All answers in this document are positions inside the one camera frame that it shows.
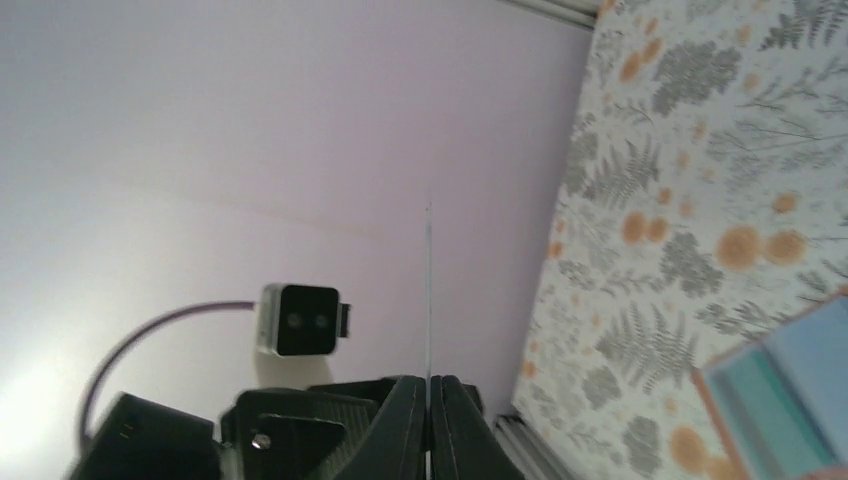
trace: small camera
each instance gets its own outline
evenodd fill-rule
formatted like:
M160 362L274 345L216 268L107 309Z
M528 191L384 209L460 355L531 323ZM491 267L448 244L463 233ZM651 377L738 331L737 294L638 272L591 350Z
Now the small camera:
M308 285L267 285L258 308L256 345L281 357L330 355L347 337L350 306L339 291Z

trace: floral pattern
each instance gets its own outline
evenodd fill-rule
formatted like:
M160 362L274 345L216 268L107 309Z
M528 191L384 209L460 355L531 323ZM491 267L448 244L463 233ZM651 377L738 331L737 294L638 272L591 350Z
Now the floral pattern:
M848 0L604 0L514 404L578 477L737 478L689 374L848 284Z

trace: curved wire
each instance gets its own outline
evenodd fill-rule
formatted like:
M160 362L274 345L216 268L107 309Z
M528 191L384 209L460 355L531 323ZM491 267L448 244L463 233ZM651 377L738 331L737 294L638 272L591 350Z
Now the curved wire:
M209 302L189 305L149 320L144 325L137 328L133 333L124 337L124 339L112 349L109 355L100 362L100 365L91 377L88 387L85 390L85 394L83 395L83 402L80 404L79 417L77 419L77 448L79 453L82 454L91 442L91 435L88 433L88 422L91 417L91 409L94 406L95 400L97 400L97 394L100 392L103 380L106 378L106 375L108 375L109 370L115 366L118 360L120 360L133 345L143 340L144 337L159 327L191 315L222 310L253 310L254 306L254 302L245 301Z

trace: white wall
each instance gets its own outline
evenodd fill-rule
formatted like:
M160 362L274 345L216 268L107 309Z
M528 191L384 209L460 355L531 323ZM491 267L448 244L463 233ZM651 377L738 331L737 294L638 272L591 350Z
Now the white wall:
M0 478L57 478L144 319L271 281L354 305L337 381L434 364L507 407L588 47L492 0L0 4ZM132 352L120 390L215 418L253 319Z

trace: metal bolt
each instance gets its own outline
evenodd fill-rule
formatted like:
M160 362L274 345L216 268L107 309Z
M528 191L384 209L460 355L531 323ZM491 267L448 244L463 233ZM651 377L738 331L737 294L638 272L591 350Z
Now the metal bolt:
M257 433L253 436L253 440L250 444L257 450L268 450L271 448L271 437L264 433Z

